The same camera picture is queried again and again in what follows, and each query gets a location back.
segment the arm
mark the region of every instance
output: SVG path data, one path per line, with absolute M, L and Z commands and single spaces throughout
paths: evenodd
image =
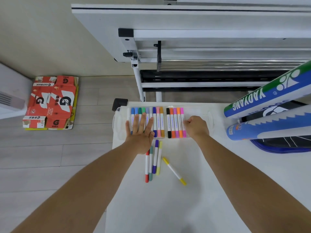
M 137 131 L 135 115 L 133 135 L 127 121 L 127 138 L 122 145 L 76 173 L 12 233 L 92 233 L 136 155 L 146 153 L 151 146 L 153 118 L 144 132 L 145 119 L 143 113 Z
M 192 116 L 184 123 L 250 231 L 311 232 L 311 212 L 307 208 L 258 168 L 210 137 L 200 117 Z

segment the white table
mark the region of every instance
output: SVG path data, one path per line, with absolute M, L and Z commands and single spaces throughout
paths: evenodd
M 209 111 L 214 122 L 212 137 L 216 141 L 262 170 L 311 210 L 311 152 L 273 154 L 247 140 L 231 141 L 225 130 L 235 121 L 223 115 L 227 104 L 128 103 L 128 107 L 166 105 L 193 105 L 200 106 L 204 113 Z M 115 129 L 113 148 L 122 143 Z M 165 138 L 162 156 L 169 158 L 188 185 L 183 186 L 163 162 L 161 174 L 145 183 L 145 156 L 138 155 L 107 208 L 105 233 L 250 232 L 191 138 Z

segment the pink marker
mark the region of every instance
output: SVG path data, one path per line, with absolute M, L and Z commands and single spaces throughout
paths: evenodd
M 160 107 L 156 108 L 156 128 L 158 131 L 158 137 L 161 137 Z
M 175 133 L 176 133 L 176 138 L 179 138 L 179 132 L 178 132 L 178 118 L 177 118 L 177 108 L 173 109 L 174 111 L 174 124 L 175 124 Z
M 183 108 L 180 108 L 180 113 L 181 113 L 181 126 L 183 128 L 183 137 L 187 137 L 186 128 L 184 125 L 185 115 L 184 115 L 184 109 Z

